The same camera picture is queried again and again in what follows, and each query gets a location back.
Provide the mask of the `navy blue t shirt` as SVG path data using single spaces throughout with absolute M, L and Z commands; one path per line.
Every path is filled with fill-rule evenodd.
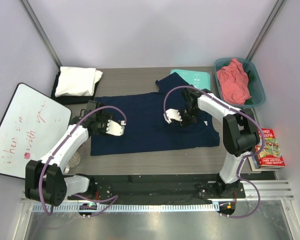
M 127 124 L 122 136 L 91 136 L 91 156 L 219 146 L 220 135 L 213 127 L 212 116 L 206 112 L 200 111 L 197 122 L 188 126 L 168 124 L 164 120 L 163 104 L 168 109 L 182 109 L 185 106 L 181 88 L 164 100 L 171 89 L 187 85 L 181 76 L 172 73 L 155 83 L 157 92 L 95 98 L 97 102 L 122 110 Z

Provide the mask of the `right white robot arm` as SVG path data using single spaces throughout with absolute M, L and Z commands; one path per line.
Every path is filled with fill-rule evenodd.
M 251 110 L 241 110 L 217 98 L 207 89 L 186 87 L 182 91 L 185 107 L 165 109 L 167 123 L 178 122 L 188 126 L 199 122 L 199 114 L 205 112 L 222 123 L 222 139 L 226 157 L 216 179 L 216 193 L 223 198 L 233 193 L 240 182 L 240 172 L 244 158 L 253 153 L 260 143 L 260 126 Z

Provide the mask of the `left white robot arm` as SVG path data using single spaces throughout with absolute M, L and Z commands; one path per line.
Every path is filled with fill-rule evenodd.
M 64 199 L 80 194 L 90 200 L 97 192 L 95 179 L 86 174 L 64 176 L 66 167 L 77 149 L 90 136 L 106 134 L 113 115 L 106 105 L 89 101 L 79 116 L 70 120 L 65 134 L 40 160 L 30 160 L 25 167 L 25 197 L 30 200 L 59 206 Z

